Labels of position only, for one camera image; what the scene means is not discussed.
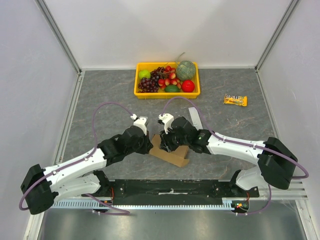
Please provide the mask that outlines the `brown cardboard box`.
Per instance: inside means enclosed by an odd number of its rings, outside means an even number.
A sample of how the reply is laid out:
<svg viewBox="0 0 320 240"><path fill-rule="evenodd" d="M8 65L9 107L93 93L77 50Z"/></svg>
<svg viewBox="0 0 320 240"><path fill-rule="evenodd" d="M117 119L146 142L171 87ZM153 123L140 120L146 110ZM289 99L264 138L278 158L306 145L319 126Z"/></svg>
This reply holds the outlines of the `brown cardboard box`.
<svg viewBox="0 0 320 240"><path fill-rule="evenodd" d="M151 140L153 148L149 151L149 154L164 160L170 164L173 164L177 167L184 167L189 163L187 159L188 147L179 146L175 151L167 152L163 149L160 149L161 138L159 134L155 134Z"/></svg>

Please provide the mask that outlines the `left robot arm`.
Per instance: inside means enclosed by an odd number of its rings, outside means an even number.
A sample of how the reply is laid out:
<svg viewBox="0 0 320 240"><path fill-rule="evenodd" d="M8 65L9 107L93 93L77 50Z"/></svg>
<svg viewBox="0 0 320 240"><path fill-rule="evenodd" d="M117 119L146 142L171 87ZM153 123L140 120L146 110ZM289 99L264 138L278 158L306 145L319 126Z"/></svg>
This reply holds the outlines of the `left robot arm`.
<svg viewBox="0 0 320 240"><path fill-rule="evenodd" d="M21 184L19 209L32 215L48 210L55 202L84 194L106 196L110 191L102 168L121 162L130 154L148 154L153 147L146 126L132 125L122 134L103 140L92 150L64 163L29 168Z"/></svg>

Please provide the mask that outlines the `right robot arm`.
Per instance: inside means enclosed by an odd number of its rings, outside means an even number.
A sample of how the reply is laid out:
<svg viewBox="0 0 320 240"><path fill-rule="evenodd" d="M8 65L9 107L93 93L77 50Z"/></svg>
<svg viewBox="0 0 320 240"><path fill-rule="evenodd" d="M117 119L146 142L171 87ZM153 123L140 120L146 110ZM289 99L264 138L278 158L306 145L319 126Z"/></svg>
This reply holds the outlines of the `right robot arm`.
<svg viewBox="0 0 320 240"><path fill-rule="evenodd" d="M196 129L185 117L174 118L168 113L160 115L158 122L164 126L159 134L162 150L173 152L187 146L198 154L223 155L253 164L253 168L233 174L229 191L235 197L257 185L269 184L280 190L290 186L298 159L275 137L266 141L226 137L207 129Z"/></svg>

